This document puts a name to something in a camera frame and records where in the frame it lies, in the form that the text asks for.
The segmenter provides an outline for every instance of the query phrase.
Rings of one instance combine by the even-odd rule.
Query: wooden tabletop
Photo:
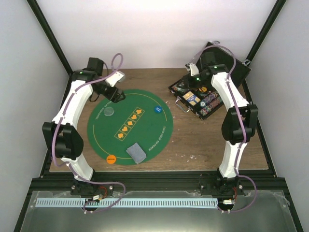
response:
[[[158,95],[170,107],[174,117],[173,134],[169,144],[155,158],[133,166],[108,164],[92,149],[87,137],[87,123],[91,112],[104,99],[100,96],[96,102],[87,102],[78,122],[78,132],[84,140],[83,154],[88,164],[96,171],[183,171],[216,170],[223,158],[225,140],[221,134],[221,125],[226,115],[221,107],[205,120],[192,112],[184,113],[175,105],[168,87],[183,77],[186,69],[127,69],[126,80],[117,84],[120,89],[144,89]],[[240,161],[240,169],[267,169],[267,162],[257,133],[250,140]],[[66,172],[66,167],[51,166],[52,172]]]

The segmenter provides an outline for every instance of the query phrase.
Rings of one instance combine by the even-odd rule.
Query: blue disc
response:
[[[154,111],[155,111],[157,114],[159,114],[159,113],[161,113],[161,112],[163,111],[163,109],[162,109],[161,106],[156,106],[156,107],[154,108]]]

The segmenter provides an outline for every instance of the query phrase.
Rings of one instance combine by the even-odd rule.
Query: gray floor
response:
[[[198,194],[156,194],[161,197],[196,198]],[[239,196],[235,208],[252,200]],[[154,193],[128,194],[127,197],[153,197]],[[295,232],[288,202],[280,192],[258,191],[251,208],[234,214],[217,209],[192,208],[114,208],[97,214],[84,214],[81,208],[28,209],[23,232]]]

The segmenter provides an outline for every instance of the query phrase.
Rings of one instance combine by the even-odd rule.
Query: gray cloth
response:
[[[146,153],[142,150],[142,148],[138,143],[135,143],[134,145],[129,147],[126,151],[137,164],[146,159]]]

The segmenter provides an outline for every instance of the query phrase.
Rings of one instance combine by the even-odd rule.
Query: green felt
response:
[[[91,113],[87,125],[88,139],[95,152],[104,158],[109,155],[117,157],[116,164],[135,165],[136,163],[126,152],[127,148],[138,143],[147,158],[143,162],[158,155],[168,144],[173,131],[173,117],[168,106],[157,95],[140,89],[125,90],[126,99],[112,103],[108,99],[102,100]],[[103,110],[112,107],[114,114],[105,116]],[[161,106],[163,111],[156,113],[155,108]],[[133,113],[137,116],[131,120]]]

